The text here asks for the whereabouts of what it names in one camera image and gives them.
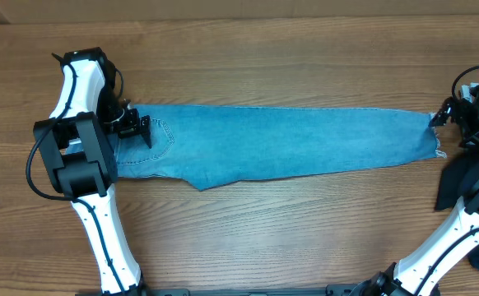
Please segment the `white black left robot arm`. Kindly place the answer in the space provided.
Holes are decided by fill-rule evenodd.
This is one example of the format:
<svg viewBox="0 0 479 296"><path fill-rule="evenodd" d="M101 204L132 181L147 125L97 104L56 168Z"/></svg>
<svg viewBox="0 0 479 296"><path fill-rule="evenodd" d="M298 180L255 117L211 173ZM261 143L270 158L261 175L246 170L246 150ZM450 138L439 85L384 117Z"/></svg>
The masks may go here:
<svg viewBox="0 0 479 296"><path fill-rule="evenodd" d="M85 228L100 272L102 295L149 295L132 255L116 206L118 168L109 136L139 136L151 144L147 116L121 98L123 76L100 48L57 58L64 76L58 104L33 127L36 153L54 191L68 201Z"/></svg>

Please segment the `blue denim jeans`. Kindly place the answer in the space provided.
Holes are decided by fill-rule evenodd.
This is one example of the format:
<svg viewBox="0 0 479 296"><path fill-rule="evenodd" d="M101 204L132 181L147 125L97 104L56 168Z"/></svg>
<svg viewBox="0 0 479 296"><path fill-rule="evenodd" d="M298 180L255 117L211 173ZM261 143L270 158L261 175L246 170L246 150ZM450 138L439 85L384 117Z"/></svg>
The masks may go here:
<svg viewBox="0 0 479 296"><path fill-rule="evenodd" d="M121 178L177 178L198 190L376 169L439 157L431 116L400 109L141 105L151 142L109 136Z"/></svg>

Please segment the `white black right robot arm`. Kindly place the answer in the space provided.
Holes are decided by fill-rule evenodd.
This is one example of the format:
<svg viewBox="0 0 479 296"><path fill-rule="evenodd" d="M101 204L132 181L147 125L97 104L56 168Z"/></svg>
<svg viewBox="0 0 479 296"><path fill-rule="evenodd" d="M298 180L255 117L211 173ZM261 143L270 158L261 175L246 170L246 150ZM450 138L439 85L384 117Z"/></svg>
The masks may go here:
<svg viewBox="0 0 479 296"><path fill-rule="evenodd" d="M433 127L446 119L457 123L462 147L478 158L458 186L449 217L412 254L342 294L436 295L439 280L479 246L479 84L463 89L462 96L447 99L430 122Z"/></svg>

